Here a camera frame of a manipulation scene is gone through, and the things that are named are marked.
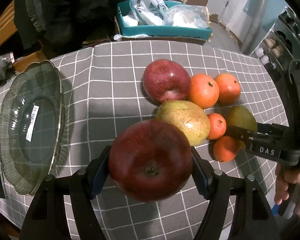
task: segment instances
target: green pear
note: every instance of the green pear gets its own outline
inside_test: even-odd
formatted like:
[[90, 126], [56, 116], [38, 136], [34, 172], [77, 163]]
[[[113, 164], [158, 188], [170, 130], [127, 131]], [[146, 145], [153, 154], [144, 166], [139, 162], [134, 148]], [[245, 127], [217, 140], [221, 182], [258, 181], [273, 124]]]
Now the green pear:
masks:
[[210, 122], [204, 110], [189, 101], [166, 101], [159, 106], [155, 117], [183, 131], [191, 146], [200, 145], [210, 132]]
[[[244, 106], [231, 107], [226, 123], [227, 125], [238, 126], [253, 132], [258, 131], [256, 119]], [[239, 145], [241, 149], [246, 147], [243, 141], [239, 141]]]

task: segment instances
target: apple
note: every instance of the apple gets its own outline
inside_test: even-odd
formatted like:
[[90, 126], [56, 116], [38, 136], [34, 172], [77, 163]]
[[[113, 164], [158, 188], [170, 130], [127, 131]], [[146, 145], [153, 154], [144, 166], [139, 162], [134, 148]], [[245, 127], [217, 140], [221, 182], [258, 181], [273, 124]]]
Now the apple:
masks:
[[191, 91], [191, 78], [178, 63], [159, 59], [146, 67], [143, 87], [154, 101], [185, 100]]
[[172, 124], [140, 121], [114, 140], [108, 167], [125, 195], [141, 202], [163, 200], [179, 192], [191, 175], [190, 144]]

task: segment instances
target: orange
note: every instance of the orange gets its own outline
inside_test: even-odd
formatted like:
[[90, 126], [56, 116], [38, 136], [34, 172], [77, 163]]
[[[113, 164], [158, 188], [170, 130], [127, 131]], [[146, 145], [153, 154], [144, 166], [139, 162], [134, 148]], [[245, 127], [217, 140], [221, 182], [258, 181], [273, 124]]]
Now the orange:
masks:
[[217, 140], [226, 132], [226, 120], [222, 115], [217, 113], [208, 114], [208, 118], [210, 121], [210, 133], [208, 139]]
[[213, 155], [218, 162], [232, 161], [239, 151], [238, 141], [230, 136], [223, 136], [213, 146]]
[[231, 74], [223, 73], [214, 79], [218, 84], [220, 95], [218, 102], [223, 105], [232, 105], [240, 97], [241, 87], [239, 81]]
[[203, 109], [212, 107], [219, 97], [219, 87], [212, 77], [197, 74], [191, 78], [189, 101]]

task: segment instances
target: table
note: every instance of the table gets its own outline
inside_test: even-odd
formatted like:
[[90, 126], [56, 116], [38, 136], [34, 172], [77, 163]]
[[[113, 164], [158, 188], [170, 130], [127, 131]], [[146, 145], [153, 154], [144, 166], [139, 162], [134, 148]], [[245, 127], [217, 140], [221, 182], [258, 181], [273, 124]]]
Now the table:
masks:
[[[141, 78], [152, 61], [165, 58], [186, 68], [192, 76], [219, 73], [236, 76], [241, 84], [241, 105], [257, 122], [288, 125], [279, 94], [260, 61], [245, 55], [207, 46], [175, 41], [124, 41], [104, 43], [52, 60], [59, 69], [64, 89], [66, 127], [61, 140], [61, 158], [54, 173], [68, 176], [99, 156], [106, 145], [129, 125], [153, 118], [157, 108], [143, 90]], [[0, 88], [0, 108], [11, 81]], [[227, 115], [229, 107], [207, 109]], [[264, 193], [274, 184], [275, 162], [238, 153], [234, 161], [219, 163], [209, 155], [209, 141], [196, 147], [200, 156], [233, 177], [253, 174]], [[21, 228], [31, 196], [21, 196], [5, 180], [7, 198], [0, 199], [0, 212]], [[235, 197], [231, 196], [224, 228], [231, 225]], [[193, 239], [208, 201], [200, 196], [190, 177], [173, 197], [156, 203], [140, 203], [123, 195], [108, 177], [102, 193], [92, 201], [103, 233], [111, 240]], [[72, 239], [79, 239], [69, 196], [65, 196]]]

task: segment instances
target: plastic bag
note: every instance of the plastic bag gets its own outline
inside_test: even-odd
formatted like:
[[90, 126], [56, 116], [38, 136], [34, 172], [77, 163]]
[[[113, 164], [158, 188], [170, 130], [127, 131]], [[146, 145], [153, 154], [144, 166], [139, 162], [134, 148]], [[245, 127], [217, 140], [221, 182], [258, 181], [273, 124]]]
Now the plastic bag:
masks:
[[166, 26], [206, 29], [211, 27], [209, 16], [205, 6], [178, 4], [166, 11], [163, 22]]
[[139, 25], [163, 25], [167, 10], [163, 0], [130, 0], [130, 8]]

